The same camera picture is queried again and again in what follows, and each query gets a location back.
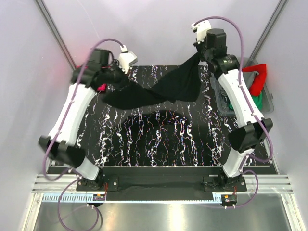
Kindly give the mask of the black t-shirt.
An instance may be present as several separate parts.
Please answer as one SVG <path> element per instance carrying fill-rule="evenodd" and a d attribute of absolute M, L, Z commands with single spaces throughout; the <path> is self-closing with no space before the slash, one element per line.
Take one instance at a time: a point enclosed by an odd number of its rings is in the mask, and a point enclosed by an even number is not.
<path fill-rule="evenodd" d="M 165 101 L 194 102 L 198 99 L 201 81 L 199 77 L 199 54 L 195 53 L 176 69 L 165 74 L 150 88 L 134 81 L 107 93 L 102 102 L 121 110 L 150 106 Z"/>

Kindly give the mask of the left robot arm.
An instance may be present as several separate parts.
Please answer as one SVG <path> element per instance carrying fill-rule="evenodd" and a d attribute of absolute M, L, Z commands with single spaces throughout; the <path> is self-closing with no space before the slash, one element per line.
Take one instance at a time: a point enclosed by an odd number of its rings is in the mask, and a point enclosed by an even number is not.
<path fill-rule="evenodd" d="M 86 151 L 77 147 L 77 133 L 88 105 L 103 84 L 123 85 L 131 66 L 136 63 L 135 54 L 125 45 L 120 47 L 119 57 L 109 50 L 95 48 L 85 62 L 72 73 L 69 91 L 60 115 L 47 136 L 40 136 L 38 144 L 44 151 L 44 160 L 53 160 L 67 170 L 81 176 L 79 183 L 87 183 L 97 191 L 104 185 L 101 168 L 86 157 Z"/>

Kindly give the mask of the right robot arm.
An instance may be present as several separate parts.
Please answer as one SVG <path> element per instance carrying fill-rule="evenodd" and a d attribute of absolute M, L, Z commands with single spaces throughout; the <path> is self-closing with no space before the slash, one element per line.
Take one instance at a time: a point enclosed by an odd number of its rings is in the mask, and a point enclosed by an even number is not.
<path fill-rule="evenodd" d="M 255 106 L 244 82 L 238 59 L 227 53 L 224 30 L 211 28 L 207 21 L 192 29 L 196 33 L 194 46 L 201 61 L 207 63 L 209 71 L 225 90 L 238 123 L 238 128 L 228 135 L 231 149 L 226 163 L 219 175 L 204 185 L 211 191 L 231 192 L 244 184 L 241 179 L 244 164 L 255 147 L 268 135 L 273 122 L 270 118 L 265 119 Z"/>

